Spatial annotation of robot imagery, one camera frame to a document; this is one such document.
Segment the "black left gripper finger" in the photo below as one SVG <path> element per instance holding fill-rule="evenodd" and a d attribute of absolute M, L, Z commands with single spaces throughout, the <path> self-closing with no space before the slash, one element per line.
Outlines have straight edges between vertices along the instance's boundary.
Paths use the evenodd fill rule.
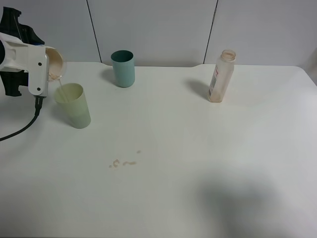
<path fill-rule="evenodd" d="M 4 6 L 0 21 L 0 32 L 17 37 L 26 44 L 44 45 L 45 42 L 36 35 L 32 27 L 19 23 L 20 15 L 21 11 Z"/>
<path fill-rule="evenodd" d="M 19 86 L 28 86 L 28 73 L 20 72 L 0 72 L 0 77 L 7 96 L 21 96 Z"/>

